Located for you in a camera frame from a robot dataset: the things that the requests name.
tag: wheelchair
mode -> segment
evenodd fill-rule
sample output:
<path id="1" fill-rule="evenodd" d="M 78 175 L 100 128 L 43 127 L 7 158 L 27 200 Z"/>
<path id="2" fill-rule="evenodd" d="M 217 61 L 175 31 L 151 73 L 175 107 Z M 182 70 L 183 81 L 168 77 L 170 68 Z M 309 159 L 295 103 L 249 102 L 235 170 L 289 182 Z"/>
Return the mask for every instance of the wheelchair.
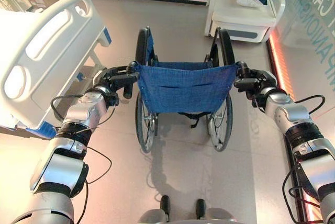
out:
<path id="1" fill-rule="evenodd" d="M 219 66 L 218 43 L 224 66 Z M 139 73 L 136 101 L 136 134 L 144 153 L 149 153 L 158 134 L 160 113 L 179 113 L 196 120 L 206 116 L 214 149 L 223 151 L 232 131 L 229 91 L 237 65 L 226 30 L 217 28 L 204 62 L 160 62 L 154 52 L 150 28 L 141 29 L 136 48 Z"/>

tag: wheelchair wheel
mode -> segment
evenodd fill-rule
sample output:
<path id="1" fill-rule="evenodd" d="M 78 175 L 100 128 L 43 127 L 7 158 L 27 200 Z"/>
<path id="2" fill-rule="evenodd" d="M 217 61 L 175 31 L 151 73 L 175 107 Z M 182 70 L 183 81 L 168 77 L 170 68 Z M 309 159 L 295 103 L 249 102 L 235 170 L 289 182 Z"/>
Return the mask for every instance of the wheelchair wheel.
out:
<path id="1" fill-rule="evenodd" d="M 136 100 L 136 134 L 138 142 L 144 153 L 149 153 L 155 135 L 155 116 L 150 114 L 143 102 L 142 95 L 139 92 Z"/>
<path id="2" fill-rule="evenodd" d="M 222 152 L 227 147 L 232 130 L 232 103 L 229 94 L 220 108 L 207 116 L 207 129 L 214 149 Z"/>

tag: black cable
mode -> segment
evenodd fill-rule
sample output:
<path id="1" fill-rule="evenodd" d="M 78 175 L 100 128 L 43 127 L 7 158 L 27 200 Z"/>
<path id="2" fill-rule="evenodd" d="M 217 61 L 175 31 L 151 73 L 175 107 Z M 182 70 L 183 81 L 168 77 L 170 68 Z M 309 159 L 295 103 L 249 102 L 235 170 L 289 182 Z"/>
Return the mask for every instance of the black cable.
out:
<path id="1" fill-rule="evenodd" d="M 85 212 L 86 212 L 86 206 L 87 206 L 87 201 L 88 201 L 88 182 L 87 182 L 87 180 L 85 180 L 85 184 L 86 184 L 86 197 L 85 197 L 85 203 L 84 203 L 84 208 L 83 208 L 82 215 L 80 215 L 80 218 L 79 218 L 77 224 L 80 223 L 80 221 L 83 219 L 84 214 L 85 214 Z"/>
<path id="2" fill-rule="evenodd" d="M 312 99 L 312 98 L 316 98 L 316 97 L 320 97 L 320 98 L 322 98 L 322 102 L 321 102 L 316 108 L 314 108 L 313 110 L 311 110 L 311 111 L 309 112 L 309 114 L 312 114 L 313 112 L 315 112 L 315 111 L 317 111 L 318 109 L 320 109 L 320 108 L 322 107 L 322 105 L 324 105 L 324 103 L 326 102 L 326 98 L 325 98 L 325 96 L 322 96 L 322 95 L 314 95 L 314 96 L 306 97 L 306 98 L 304 98 L 304 99 L 295 101 L 295 103 L 298 104 L 298 103 L 301 103 L 301 102 L 304 102 L 304 101 L 307 101 L 307 100 L 310 100 L 310 99 Z"/>
<path id="3" fill-rule="evenodd" d="M 292 214 L 292 210 L 291 208 L 289 207 L 289 204 L 288 204 L 288 201 L 287 201 L 287 198 L 286 198 L 286 194 L 285 194 L 285 185 L 286 185 L 286 182 L 288 180 L 288 178 L 290 177 L 290 175 L 298 168 L 299 166 L 299 163 L 297 163 L 290 171 L 289 173 L 286 175 L 284 181 L 283 181 L 283 186 L 282 186 L 282 192 L 283 192 L 283 196 L 284 196 L 284 200 L 285 200 L 285 204 L 287 206 L 287 209 L 288 209 L 288 212 L 289 212 L 289 215 L 292 219 L 292 221 L 295 223 L 295 224 L 315 224 L 315 223 L 323 223 L 322 220 L 312 220 L 312 221 L 304 221 L 304 222 L 300 222 L 300 221 L 296 221 L 294 219 L 294 216 Z"/>
<path id="4" fill-rule="evenodd" d="M 58 100 L 58 99 L 63 99 L 63 98 L 73 98 L 73 97 L 80 98 L 80 97 L 82 97 L 82 96 L 83 96 L 83 95 L 65 95 L 65 96 L 54 97 L 54 98 L 50 101 L 50 106 L 51 106 L 52 110 L 54 111 L 54 113 L 56 113 L 57 116 L 58 116 L 60 119 L 64 120 L 64 117 L 57 111 L 57 109 L 55 108 L 55 106 L 54 106 L 53 103 L 54 103 L 56 100 Z"/>
<path id="5" fill-rule="evenodd" d="M 109 161 L 109 168 L 107 169 L 106 172 L 104 172 L 101 176 L 99 176 L 98 178 L 96 178 L 95 180 L 93 180 L 93 181 L 91 181 L 91 182 L 87 182 L 87 181 L 86 181 L 88 184 L 92 184 L 92 183 L 96 182 L 97 180 L 100 180 L 103 176 L 105 176 L 106 173 L 109 172 L 109 170 L 110 170 L 110 168 L 111 168 L 111 165 L 112 165 L 112 162 L 111 162 L 111 160 L 110 160 L 109 157 L 107 157 L 106 155 L 102 154 L 101 152 L 95 150 L 94 148 L 92 148 L 92 147 L 87 147 L 87 148 L 89 148 L 89 149 L 95 151 L 96 153 L 98 153 L 98 154 L 100 154 L 101 156 L 105 157 L 105 158 Z"/>
<path id="6" fill-rule="evenodd" d="M 114 111 L 115 111 L 115 107 L 114 107 L 113 111 L 111 112 L 111 114 L 109 115 L 109 117 L 108 117 L 106 120 L 104 120 L 103 122 L 99 123 L 98 126 L 99 126 L 99 125 L 102 125 L 102 124 L 105 123 L 107 120 L 109 120 L 109 119 L 113 116 Z"/>
<path id="7" fill-rule="evenodd" d="M 310 205 L 312 205 L 312 206 L 315 206 L 315 207 L 320 208 L 320 206 L 319 206 L 318 204 L 315 204 L 314 202 L 311 202 L 311 201 L 308 201 L 308 200 L 305 200 L 305 199 L 301 199 L 301 198 L 299 198 L 297 195 L 295 195 L 295 194 L 292 193 L 293 190 L 302 189 L 302 188 L 303 188 L 302 186 L 295 186 L 295 187 L 292 187 L 292 188 L 290 188 L 290 189 L 288 190 L 288 193 L 289 193 L 293 198 L 295 198 L 295 199 L 298 200 L 298 201 L 302 201 L 302 202 L 304 202 L 304 203 L 307 203 L 307 204 L 310 204 Z"/>

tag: white bed side rail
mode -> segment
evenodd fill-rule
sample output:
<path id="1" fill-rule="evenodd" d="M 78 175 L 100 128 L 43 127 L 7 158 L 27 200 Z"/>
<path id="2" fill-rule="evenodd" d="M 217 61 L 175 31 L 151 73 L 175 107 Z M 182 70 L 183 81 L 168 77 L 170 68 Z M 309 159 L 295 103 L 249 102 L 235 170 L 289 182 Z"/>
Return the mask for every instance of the white bed side rail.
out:
<path id="1" fill-rule="evenodd" d="M 81 1 L 86 6 L 86 14 L 78 12 L 78 8 L 76 10 Z M 51 29 L 50 38 L 39 34 L 60 13 L 66 16 L 65 23 L 56 30 Z M 39 49 L 31 46 L 35 37 L 43 42 Z M 56 2 L 41 13 L 24 42 L 18 46 L 15 56 L 1 67 L 4 71 L 0 73 L 0 103 L 26 126 L 38 128 L 50 109 L 50 100 L 69 86 L 97 41 L 106 47 L 110 44 L 110 37 L 91 0 Z M 29 55 L 27 48 L 35 54 Z M 8 97 L 5 83 L 15 66 L 23 72 L 24 83 L 17 97 Z"/>

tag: hospital bed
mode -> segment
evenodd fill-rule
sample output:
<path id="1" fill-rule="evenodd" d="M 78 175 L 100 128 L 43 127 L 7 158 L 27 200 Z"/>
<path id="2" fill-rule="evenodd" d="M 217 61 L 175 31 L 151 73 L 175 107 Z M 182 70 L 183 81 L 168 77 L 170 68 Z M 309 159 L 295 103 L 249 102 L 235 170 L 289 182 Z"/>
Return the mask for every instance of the hospital bed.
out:
<path id="1" fill-rule="evenodd" d="M 0 19 L 0 126 L 51 138 L 60 123 L 50 101 L 65 94 L 88 58 L 88 79 L 104 69 L 94 48 L 109 46 L 108 31 L 91 0 L 60 0 L 40 14 L 0 10 Z"/>

